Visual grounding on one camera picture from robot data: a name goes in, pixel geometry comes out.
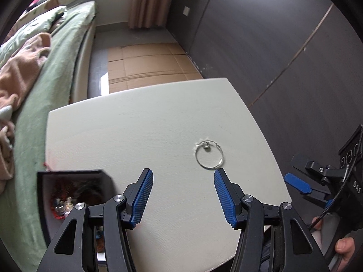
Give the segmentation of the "person's right hand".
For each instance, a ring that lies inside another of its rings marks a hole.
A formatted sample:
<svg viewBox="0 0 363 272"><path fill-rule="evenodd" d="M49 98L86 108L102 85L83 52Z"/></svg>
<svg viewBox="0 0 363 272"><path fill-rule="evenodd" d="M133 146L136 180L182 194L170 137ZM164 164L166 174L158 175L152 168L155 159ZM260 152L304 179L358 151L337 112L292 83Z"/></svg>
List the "person's right hand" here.
<svg viewBox="0 0 363 272"><path fill-rule="evenodd" d="M316 240L320 249L322 248L321 229L322 221L315 225L314 231L312 233L313 238ZM334 271L344 271L355 253L354 238L344 237L339 239L335 245L335 252L338 254L340 261L338 262L338 266L334 269Z"/></svg>

